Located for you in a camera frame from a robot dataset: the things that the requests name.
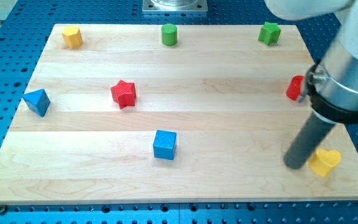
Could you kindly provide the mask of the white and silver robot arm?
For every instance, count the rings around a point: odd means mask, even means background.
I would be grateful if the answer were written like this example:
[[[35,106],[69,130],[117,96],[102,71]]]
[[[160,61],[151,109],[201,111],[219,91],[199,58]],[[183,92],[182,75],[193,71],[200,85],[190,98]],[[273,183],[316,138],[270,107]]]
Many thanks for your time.
[[[277,17],[296,21],[348,9],[316,67],[310,91],[313,110],[337,123],[358,123],[358,0],[266,0]]]

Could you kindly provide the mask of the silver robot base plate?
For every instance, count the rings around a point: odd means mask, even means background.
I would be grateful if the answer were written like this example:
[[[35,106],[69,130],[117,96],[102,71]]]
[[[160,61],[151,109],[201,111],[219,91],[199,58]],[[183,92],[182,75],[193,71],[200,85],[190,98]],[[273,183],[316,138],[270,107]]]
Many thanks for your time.
[[[143,12],[206,12],[207,0],[143,0]]]

